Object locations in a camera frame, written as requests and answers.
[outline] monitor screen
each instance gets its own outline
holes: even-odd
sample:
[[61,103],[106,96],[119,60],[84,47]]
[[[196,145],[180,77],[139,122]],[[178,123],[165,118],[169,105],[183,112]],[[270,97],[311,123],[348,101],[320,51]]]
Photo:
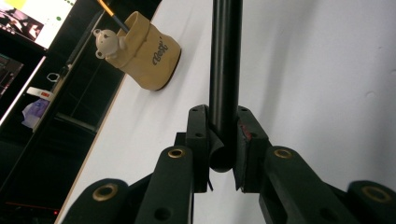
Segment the monitor screen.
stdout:
[[22,63],[0,53],[0,99],[22,67]]
[[76,0],[0,0],[0,28],[48,49]]

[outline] white table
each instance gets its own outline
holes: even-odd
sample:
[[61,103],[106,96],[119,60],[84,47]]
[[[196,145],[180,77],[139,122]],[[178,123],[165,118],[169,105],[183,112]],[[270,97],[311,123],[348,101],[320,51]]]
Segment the white table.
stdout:
[[[152,23],[182,47],[165,89],[126,76],[60,219],[93,182],[133,184],[208,104],[211,0],[163,0]],[[273,145],[297,150],[340,189],[373,180],[396,190],[396,2],[245,1],[239,104]],[[194,223],[263,223],[258,194],[234,191],[232,172],[210,174]]]

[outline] ceramic pencil holder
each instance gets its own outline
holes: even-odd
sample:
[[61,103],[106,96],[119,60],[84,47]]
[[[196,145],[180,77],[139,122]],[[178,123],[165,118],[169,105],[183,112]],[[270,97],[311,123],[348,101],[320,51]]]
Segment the ceramic pencil holder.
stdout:
[[107,55],[106,61],[131,76],[143,89],[163,88],[177,67],[180,45],[137,11],[125,24],[130,31],[127,34],[118,31],[120,47],[114,54]]

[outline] black metal rod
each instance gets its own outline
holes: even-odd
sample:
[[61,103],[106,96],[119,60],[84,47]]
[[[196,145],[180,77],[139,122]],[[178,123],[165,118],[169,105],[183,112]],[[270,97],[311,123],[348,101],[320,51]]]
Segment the black metal rod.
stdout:
[[235,161],[242,6],[242,0],[213,1],[209,128],[224,147],[211,152],[210,167],[218,172]]

